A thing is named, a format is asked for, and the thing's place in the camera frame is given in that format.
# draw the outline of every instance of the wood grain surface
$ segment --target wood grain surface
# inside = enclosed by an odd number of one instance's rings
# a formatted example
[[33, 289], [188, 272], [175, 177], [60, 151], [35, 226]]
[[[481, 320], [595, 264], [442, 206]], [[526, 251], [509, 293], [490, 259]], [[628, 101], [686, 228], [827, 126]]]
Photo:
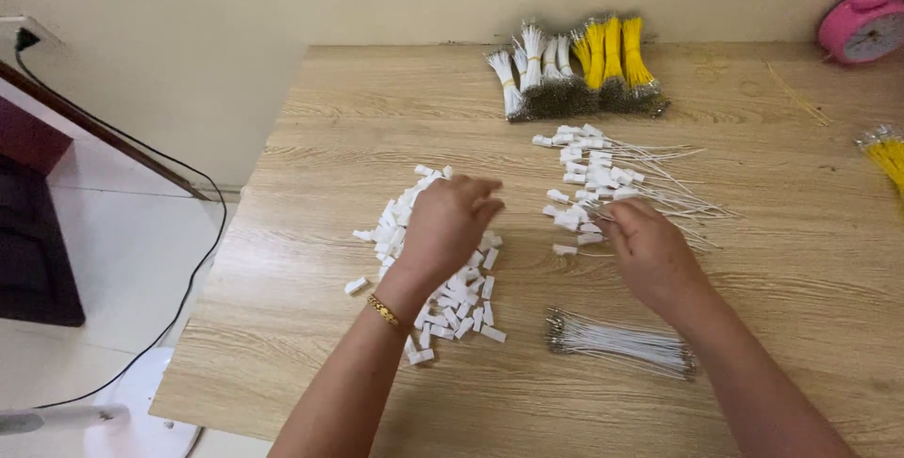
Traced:
[[[540, 213], [557, 152], [531, 145], [563, 122], [510, 125], [484, 47], [311, 48], [220, 248], [152, 413], [273, 439], [364, 305], [375, 226], [415, 164], [501, 177], [508, 205], [493, 293], [504, 344], [471, 335], [401, 368], [374, 456], [731, 456], [705, 376], [692, 384], [543, 343], [550, 305], [661, 325], [612, 259], [561, 258]], [[900, 57], [822, 64], [805, 45], [645, 48], [673, 106], [661, 120], [576, 118], [643, 145], [707, 148], [672, 165], [704, 198], [744, 214], [708, 229], [718, 291], [864, 456], [904, 449], [904, 221], [853, 146], [904, 115]], [[816, 126], [764, 59], [832, 119]]]

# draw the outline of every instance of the pink alarm clock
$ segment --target pink alarm clock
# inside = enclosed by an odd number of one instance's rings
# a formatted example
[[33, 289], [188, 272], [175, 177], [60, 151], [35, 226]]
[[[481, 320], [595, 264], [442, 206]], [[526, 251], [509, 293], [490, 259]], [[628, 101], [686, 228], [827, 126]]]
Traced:
[[818, 38], [844, 64], [885, 56], [904, 44], [904, 0], [843, 0], [823, 19]]

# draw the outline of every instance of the beige wall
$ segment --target beige wall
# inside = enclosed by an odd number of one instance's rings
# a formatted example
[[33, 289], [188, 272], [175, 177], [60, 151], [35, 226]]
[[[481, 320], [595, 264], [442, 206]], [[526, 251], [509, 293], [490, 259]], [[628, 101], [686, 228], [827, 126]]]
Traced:
[[[48, 82], [224, 184], [250, 175], [307, 44], [491, 43], [638, 8], [660, 41], [808, 40], [835, 0], [0, 0], [66, 46]], [[8, 50], [0, 51], [7, 59]]]

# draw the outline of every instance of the gold bracelet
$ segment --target gold bracelet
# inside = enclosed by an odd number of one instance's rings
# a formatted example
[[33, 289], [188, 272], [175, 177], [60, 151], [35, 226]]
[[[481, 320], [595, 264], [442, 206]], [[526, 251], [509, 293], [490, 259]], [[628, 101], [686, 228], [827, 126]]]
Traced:
[[390, 312], [390, 309], [386, 308], [386, 306], [383, 305], [382, 302], [379, 302], [377, 298], [373, 297], [373, 294], [367, 296], [367, 303], [370, 304], [377, 312], [379, 312], [387, 322], [389, 322], [396, 328], [399, 327], [399, 319], [396, 319], [395, 315], [393, 315], [392, 312]]

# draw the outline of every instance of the black power cord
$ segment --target black power cord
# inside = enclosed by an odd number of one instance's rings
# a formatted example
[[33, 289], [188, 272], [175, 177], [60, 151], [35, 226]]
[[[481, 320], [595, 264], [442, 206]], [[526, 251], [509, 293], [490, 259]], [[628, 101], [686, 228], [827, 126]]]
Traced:
[[83, 400], [89, 396], [93, 396], [93, 395], [99, 393], [101, 390], [103, 390], [105, 387], [109, 386], [110, 384], [113, 384], [114, 382], [117, 381], [117, 379], [119, 379], [120, 377], [125, 375], [126, 372], [129, 371], [130, 368], [132, 368], [132, 365], [134, 365], [136, 363], [136, 361], [141, 359], [141, 357], [144, 356], [144, 354], [148, 350], [153, 348], [153, 346], [156, 345], [157, 342], [159, 342], [160, 339], [162, 339], [163, 336], [165, 336], [166, 333], [169, 332], [170, 329], [173, 328], [173, 326], [175, 326], [175, 323], [179, 320], [179, 316], [182, 315], [182, 310], [186, 307], [186, 301], [188, 301], [189, 294], [192, 293], [192, 287], [194, 286], [194, 277], [198, 274], [198, 271], [201, 269], [201, 266], [203, 266], [204, 263], [206, 263], [209, 260], [210, 256], [213, 255], [213, 251], [216, 249], [217, 244], [220, 244], [220, 238], [222, 238], [223, 231], [226, 229], [226, 200], [223, 198], [223, 194], [220, 192], [220, 186], [217, 186], [217, 184], [213, 182], [213, 179], [211, 179], [210, 176], [208, 176], [207, 174], [192, 167], [191, 165], [188, 165], [187, 163], [176, 160], [175, 158], [173, 158], [172, 156], [169, 156], [168, 154], [164, 154], [163, 152], [160, 152], [160, 151], [152, 148], [151, 146], [145, 144], [141, 140], [138, 140], [135, 137], [129, 135], [122, 129], [119, 129], [119, 128], [107, 123], [106, 121], [96, 117], [94, 114], [86, 111], [84, 108], [82, 108], [78, 105], [75, 105], [73, 102], [69, 101], [62, 94], [59, 94], [56, 91], [53, 91], [53, 89], [51, 89], [51, 87], [49, 85], [47, 85], [46, 83], [41, 82], [41, 80], [37, 76], [35, 76], [34, 73], [32, 73], [31, 70], [29, 70], [28, 67], [25, 66], [25, 63], [22, 61], [22, 51], [25, 50], [26, 48], [29, 48], [29, 47], [32, 47], [32, 46], [38, 44], [39, 41], [40, 41], [40, 38], [38, 36], [35, 36], [28, 29], [20, 28], [19, 31], [16, 33], [16, 62], [19, 65], [19, 68], [22, 70], [23, 73], [28, 75], [29, 78], [31, 78], [34, 82], [36, 82], [40, 87], [44, 88], [47, 92], [49, 92], [50, 94], [53, 94], [54, 96], [56, 96], [57, 98], [59, 98], [60, 100], [62, 100], [66, 104], [68, 104], [69, 106], [73, 107], [74, 109], [82, 112], [85, 116], [89, 117], [92, 121], [96, 122], [97, 124], [103, 126], [104, 128], [110, 129], [111, 131], [115, 132], [116, 134], [118, 134], [119, 136], [121, 136], [125, 139], [135, 142], [139, 146], [147, 149], [150, 152], [153, 152], [157, 156], [164, 158], [166, 160], [169, 160], [172, 163], [175, 163], [176, 165], [179, 165], [180, 167], [184, 167], [184, 168], [190, 170], [191, 172], [194, 172], [195, 174], [207, 179], [207, 181], [210, 183], [210, 185], [213, 186], [213, 189], [215, 189], [217, 191], [217, 195], [220, 196], [220, 205], [222, 206], [222, 209], [223, 209], [223, 218], [220, 221], [220, 231], [217, 232], [217, 238], [213, 241], [213, 244], [210, 246], [210, 249], [207, 251], [206, 254], [204, 254], [203, 258], [201, 258], [201, 261], [198, 262], [198, 265], [192, 271], [192, 275], [188, 279], [188, 287], [186, 288], [186, 293], [185, 293], [185, 295], [182, 296], [182, 302], [179, 302], [179, 309], [176, 310], [175, 317], [173, 317], [173, 320], [169, 323], [169, 325], [166, 326], [163, 331], [161, 331], [160, 335], [157, 336], [157, 338], [154, 341], [152, 341], [151, 344], [147, 346], [147, 348], [145, 348], [144, 350], [139, 352], [138, 355], [135, 356], [135, 358], [132, 359], [126, 365], [126, 367], [122, 369], [122, 371], [120, 371], [115, 377], [110, 379], [103, 386], [100, 386], [97, 389], [91, 391], [90, 393], [83, 394], [76, 398], [72, 398], [72, 399], [69, 399], [66, 401], [62, 401], [62, 402], [56, 402], [56, 403], [51, 403], [51, 404], [47, 404], [47, 405], [34, 407], [34, 408], [49, 408], [51, 406], [61, 406], [61, 405], [71, 404], [72, 402], [77, 402], [79, 400]]

